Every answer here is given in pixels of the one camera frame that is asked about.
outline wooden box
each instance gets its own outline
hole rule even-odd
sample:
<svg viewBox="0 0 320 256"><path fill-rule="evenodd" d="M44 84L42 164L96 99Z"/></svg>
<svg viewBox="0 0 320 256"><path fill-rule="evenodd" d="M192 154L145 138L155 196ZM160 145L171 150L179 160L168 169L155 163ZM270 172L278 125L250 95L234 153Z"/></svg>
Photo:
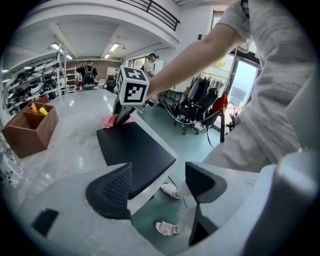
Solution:
<svg viewBox="0 0 320 256"><path fill-rule="evenodd" d="M34 105L37 113L30 113L25 107L2 129L3 136L19 158L46 150L59 120L54 106L37 102ZM41 107L48 112L46 116L39 113Z"/></svg>
<svg viewBox="0 0 320 256"><path fill-rule="evenodd" d="M47 104L50 102L50 100L48 99L47 95L43 95L41 98L37 99L37 100L34 100L33 101L34 103L37 102L37 103L41 103L41 104Z"/></svg>

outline backpack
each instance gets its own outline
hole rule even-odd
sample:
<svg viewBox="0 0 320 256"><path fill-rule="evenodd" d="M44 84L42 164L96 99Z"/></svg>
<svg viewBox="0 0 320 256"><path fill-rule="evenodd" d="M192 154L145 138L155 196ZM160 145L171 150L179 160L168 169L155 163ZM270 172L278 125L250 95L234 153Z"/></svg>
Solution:
<svg viewBox="0 0 320 256"><path fill-rule="evenodd" d="M94 70L94 66L91 67L91 71L88 71L88 67L85 66L84 67L84 70L85 70L85 75L82 79L82 83L84 85L93 85L95 83L95 77L94 75L92 74L92 70Z"/></svg>
<svg viewBox="0 0 320 256"><path fill-rule="evenodd" d="M143 72L145 72L145 65L142 65L142 67L140 68Z"/></svg>

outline person's arm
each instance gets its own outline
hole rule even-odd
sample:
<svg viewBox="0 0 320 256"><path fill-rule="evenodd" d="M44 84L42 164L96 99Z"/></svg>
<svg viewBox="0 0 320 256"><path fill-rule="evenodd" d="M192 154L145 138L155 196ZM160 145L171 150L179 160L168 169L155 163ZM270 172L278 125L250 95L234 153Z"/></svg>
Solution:
<svg viewBox="0 0 320 256"><path fill-rule="evenodd" d="M189 45L151 79L147 93L148 98L199 73L243 43L244 40L233 28L217 24L203 40Z"/></svg>
<svg viewBox="0 0 320 256"><path fill-rule="evenodd" d="M92 69L92 74L93 74L95 79L98 79L98 72L97 72L95 67Z"/></svg>
<svg viewBox="0 0 320 256"><path fill-rule="evenodd" d="M154 74L152 71L149 71L149 72L148 72L148 75L149 75L150 77L152 77L152 78L155 76L155 74Z"/></svg>
<svg viewBox="0 0 320 256"><path fill-rule="evenodd" d="M83 67L85 67L85 66L86 66L86 64L81 63L79 66L77 66L77 67L75 68L75 70L76 70L78 73L81 73L81 68L83 68Z"/></svg>

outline pink cloth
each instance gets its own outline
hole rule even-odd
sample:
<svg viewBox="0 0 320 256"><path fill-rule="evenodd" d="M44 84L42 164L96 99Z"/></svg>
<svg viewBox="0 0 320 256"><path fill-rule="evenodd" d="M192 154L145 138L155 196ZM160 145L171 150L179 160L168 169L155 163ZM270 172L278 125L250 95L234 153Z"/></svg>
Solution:
<svg viewBox="0 0 320 256"><path fill-rule="evenodd" d="M109 116L104 116L101 118L101 125L102 128L110 128L113 127L116 121L118 114L113 114ZM128 124L131 122L134 122L135 119L133 117L130 117L127 121L125 121L123 124Z"/></svg>

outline glossy floor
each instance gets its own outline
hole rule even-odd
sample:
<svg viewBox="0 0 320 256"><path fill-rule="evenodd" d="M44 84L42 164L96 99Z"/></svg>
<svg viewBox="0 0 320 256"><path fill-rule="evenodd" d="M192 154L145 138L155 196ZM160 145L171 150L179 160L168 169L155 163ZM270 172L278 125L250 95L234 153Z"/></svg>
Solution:
<svg viewBox="0 0 320 256"><path fill-rule="evenodd" d="M212 150L207 134L195 134L191 128L183 130L180 125L174 125L174 121L164 108L156 106L140 115L142 119L175 151L178 157L177 169L170 178L178 186L185 180L185 162L201 162ZM217 145L220 135L214 130L209 131L210 141L213 146ZM192 198L176 200L157 191L154 199L148 201L141 209L132 216L133 226L138 232L149 240L160 252L165 255L174 255L188 248L189 237L163 236L154 228L155 220L163 220L177 224L180 211L196 205Z"/></svg>

